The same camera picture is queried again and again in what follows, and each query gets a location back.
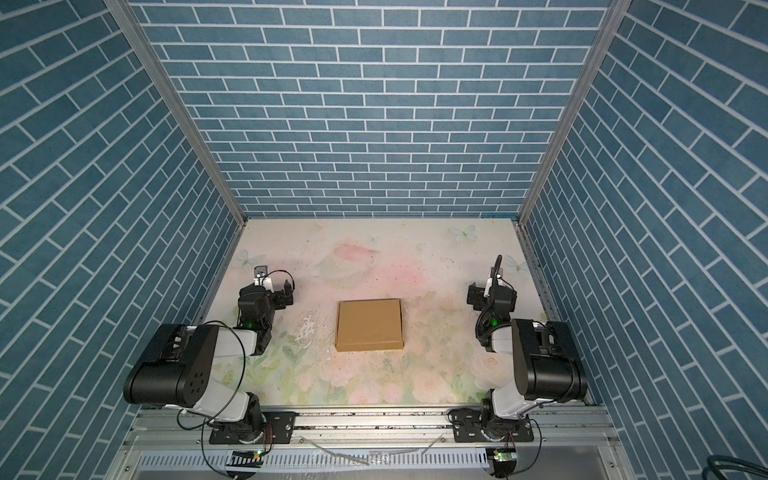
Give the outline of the brown cardboard box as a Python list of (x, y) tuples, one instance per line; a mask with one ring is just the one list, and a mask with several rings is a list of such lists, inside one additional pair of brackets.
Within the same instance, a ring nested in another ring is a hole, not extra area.
[(404, 348), (400, 299), (342, 301), (338, 305), (335, 347), (339, 352)]

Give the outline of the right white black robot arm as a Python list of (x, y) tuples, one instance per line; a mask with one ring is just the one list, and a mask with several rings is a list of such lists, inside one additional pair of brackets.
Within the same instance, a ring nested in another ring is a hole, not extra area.
[(489, 389), (482, 400), (483, 426), (519, 421), (535, 408), (587, 394), (588, 376), (569, 326), (514, 318), (516, 300), (517, 292), (495, 279), (467, 289), (467, 303), (479, 313), (476, 340), (486, 351), (512, 358), (511, 382)]

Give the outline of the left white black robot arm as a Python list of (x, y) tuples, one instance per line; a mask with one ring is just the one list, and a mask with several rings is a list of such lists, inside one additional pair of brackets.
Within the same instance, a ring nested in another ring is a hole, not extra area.
[[(293, 304), (295, 281), (275, 285), (272, 274), (242, 288), (237, 323), (212, 320), (197, 326), (163, 324), (145, 347), (123, 386), (126, 402), (185, 409), (209, 422), (263, 423), (257, 396), (242, 390), (248, 359), (265, 352), (272, 338), (275, 313)], [(228, 387), (211, 377), (215, 359), (240, 361), (240, 377)]]

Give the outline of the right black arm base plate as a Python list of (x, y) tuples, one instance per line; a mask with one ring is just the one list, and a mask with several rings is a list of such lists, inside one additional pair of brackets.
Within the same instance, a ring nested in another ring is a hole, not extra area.
[(527, 420), (502, 419), (472, 408), (455, 408), (447, 412), (457, 443), (532, 442), (534, 435)]

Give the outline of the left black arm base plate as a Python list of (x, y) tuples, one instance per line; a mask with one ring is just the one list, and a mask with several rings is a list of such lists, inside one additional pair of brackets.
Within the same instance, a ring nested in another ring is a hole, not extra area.
[(256, 416), (247, 414), (238, 422), (214, 422), (208, 442), (237, 446), (289, 444), (296, 418), (293, 411), (267, 411)]

